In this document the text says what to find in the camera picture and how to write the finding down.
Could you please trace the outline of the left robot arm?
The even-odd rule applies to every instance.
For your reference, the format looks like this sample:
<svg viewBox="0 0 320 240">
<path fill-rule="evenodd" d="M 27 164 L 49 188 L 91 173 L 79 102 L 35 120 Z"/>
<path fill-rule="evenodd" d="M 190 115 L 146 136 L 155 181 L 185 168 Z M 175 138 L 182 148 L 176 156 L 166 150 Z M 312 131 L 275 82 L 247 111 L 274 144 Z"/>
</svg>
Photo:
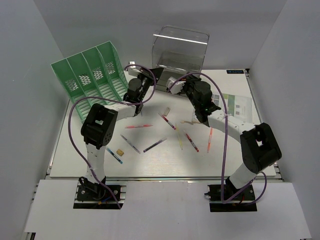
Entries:
<svg viewBox="0 0 320 240">
<path fill-rule="evenodd" d="M 104 106 L 95 103 L 91 107 L 80 133 L 84 138 L 89 163 L 83 181 L 92 183 L 88 193 L 94 199 L 99 200 L 106 193 L 106 187 L 103 185 L 106 181 L 105 150 L 113 137 L 116 122 L 135 117 L 141 112 L 149 88 L 157 84 L 163 71 L 163 67 L 152 68 L 150 71 L 143 70 L 137 77 L 131 79 L 123 96 L 123 104 Z"/>
</svg>

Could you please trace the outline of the small yellow eraser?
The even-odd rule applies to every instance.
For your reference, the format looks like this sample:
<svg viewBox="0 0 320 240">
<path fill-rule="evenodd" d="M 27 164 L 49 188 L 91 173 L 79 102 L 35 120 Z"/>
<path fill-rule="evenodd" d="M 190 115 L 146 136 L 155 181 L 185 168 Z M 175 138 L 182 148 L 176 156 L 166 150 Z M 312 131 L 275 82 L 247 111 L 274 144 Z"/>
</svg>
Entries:
<svg viewBox="0 0 320 240">
<path fill-rule="evenodd" d="M 118 149 L 116 151 L 116 153 L 119 155 L 119 156 L 123 156 L 124 155 L 124 152 L 121 150 L 121 149 Z"/>
</svg>

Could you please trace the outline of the clear plastic drawer cabinet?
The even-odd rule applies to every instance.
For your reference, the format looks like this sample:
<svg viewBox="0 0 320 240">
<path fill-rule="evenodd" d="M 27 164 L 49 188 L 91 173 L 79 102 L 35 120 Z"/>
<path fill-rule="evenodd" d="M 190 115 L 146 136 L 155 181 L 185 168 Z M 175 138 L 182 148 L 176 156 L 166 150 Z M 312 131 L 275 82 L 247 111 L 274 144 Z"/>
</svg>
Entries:
<svg viewBox="0 0 320 240">
<path fill-rule="evenodd" d="M 165 92 L 170 77 L 201 72 L 209 43 L 206 32 L 166 25 L 153 33 L 152 67 L 163 68 L 156 89 Z"/>
</svg>

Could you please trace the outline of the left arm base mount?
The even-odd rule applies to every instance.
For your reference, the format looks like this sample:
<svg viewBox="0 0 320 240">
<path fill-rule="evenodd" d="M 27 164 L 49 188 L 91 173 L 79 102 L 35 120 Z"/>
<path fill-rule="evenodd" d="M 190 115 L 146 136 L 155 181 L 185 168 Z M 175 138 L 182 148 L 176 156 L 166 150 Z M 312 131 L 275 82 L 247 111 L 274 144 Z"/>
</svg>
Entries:
<svg viewBox="0 0 320 240">
<path fill-rule="evenodd" d="M 78 179 L 73 209 L 78 210 L 120 210 L 126 197 L 125 185 L 109 184 L 111 192 L 99 183 L 92 183 L 85 177 Z"/>
</svg>

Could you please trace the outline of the beige eraser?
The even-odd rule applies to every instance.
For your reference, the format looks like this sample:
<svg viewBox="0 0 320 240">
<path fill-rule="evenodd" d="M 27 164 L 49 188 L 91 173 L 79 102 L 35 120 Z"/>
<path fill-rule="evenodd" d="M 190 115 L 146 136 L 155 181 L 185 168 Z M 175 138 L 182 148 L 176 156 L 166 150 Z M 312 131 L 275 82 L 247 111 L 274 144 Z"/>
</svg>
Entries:
<svg viewBox="0 0 320 240">
<path fill-rule="evenodd" d="M 169 114 L 170 110 L 171 110 L 171 109 L 170 109 L 169 107 L 167 107 L 167 108 L 165 109 L 165 111 L 164 111 L 163 114 L 164 114 L 165 116 L 167 116 L 167 115 Z"/>
</svg>

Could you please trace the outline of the grey clear pen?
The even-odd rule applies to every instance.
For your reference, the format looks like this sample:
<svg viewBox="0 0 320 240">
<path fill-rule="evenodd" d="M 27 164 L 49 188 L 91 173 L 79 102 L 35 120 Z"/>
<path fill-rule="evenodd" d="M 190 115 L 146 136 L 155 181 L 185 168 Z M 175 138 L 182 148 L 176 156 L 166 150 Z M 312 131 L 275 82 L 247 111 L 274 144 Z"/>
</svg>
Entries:
<svg viewBox="0 0 320 240">
<path fill-rule="evenodd" d="M 141 154 L 141 152 L 133 145 L 131 141 L 129 141 L 124 135 L 120 134 L 120 136 L 123 138 L 123 140 L 130 145 L 138 154 Z"/>
</svg>

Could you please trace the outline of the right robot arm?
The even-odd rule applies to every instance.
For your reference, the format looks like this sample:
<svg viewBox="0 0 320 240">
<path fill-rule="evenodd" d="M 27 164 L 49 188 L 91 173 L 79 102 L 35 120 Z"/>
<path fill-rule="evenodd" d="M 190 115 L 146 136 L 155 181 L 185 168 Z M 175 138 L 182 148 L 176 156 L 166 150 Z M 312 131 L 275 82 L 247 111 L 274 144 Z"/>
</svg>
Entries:
<svg viewBox="0 0 320 240">
<path fill-rule="evenodd" d="M 240 143 L 242 164 L 225 181 L 226 195 L 236 200 L 258 174 L 282 158 L 276 137 L 267 123 L 253 124 L 226 114 L 228 106 L 224 98 L 222 107 L 212 102 L 209 83 L 191 73 L 182 81 L 182 92 L 194 107 L 197 120 Z"/>
</svg>

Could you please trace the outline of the yellow highlighter pen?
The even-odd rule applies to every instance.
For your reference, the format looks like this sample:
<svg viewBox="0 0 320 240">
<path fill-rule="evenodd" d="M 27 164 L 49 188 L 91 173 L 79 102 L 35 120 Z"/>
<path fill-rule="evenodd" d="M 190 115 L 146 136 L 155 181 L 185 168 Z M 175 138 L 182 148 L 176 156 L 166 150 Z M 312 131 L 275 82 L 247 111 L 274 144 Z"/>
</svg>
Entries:
<svg viewBox="0 0 320 240">
<path fill-rule="evenodd" d="M 182 144 L 182 140 L 181 140 L 181 136 L 180 136 L 180 131 L 179 131 L 179 128 L 178 128 L 178 125 L 177 125 L 177 124 L 175 124 L 175 131 L 176 131 L 176 134 L 177 134 L 177 138 L 178 138 L 178 142 L 179 142 L 180 149 L 183 150 L 183 144 Z"/>
</svg>

